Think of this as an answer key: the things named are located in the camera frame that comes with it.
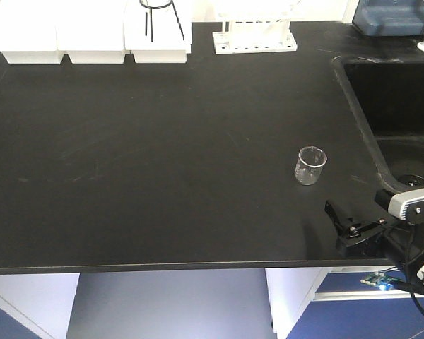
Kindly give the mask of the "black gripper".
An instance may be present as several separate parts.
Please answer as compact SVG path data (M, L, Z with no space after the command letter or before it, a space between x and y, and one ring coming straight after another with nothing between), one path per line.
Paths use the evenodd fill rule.
M387 235L394 229L394 222L354 222L332 200L326 200L324 210L332 221L336 233L336 249L346 258L386 258L391 251Z

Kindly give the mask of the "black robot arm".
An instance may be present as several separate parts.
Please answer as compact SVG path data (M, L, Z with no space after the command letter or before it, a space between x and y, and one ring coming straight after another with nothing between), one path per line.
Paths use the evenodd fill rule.
M356 222L332 201L324 206L336 233L336 248L345 257L386 258L405 276L390 282L400 290L424 296L424 200L380 203L392 220Z

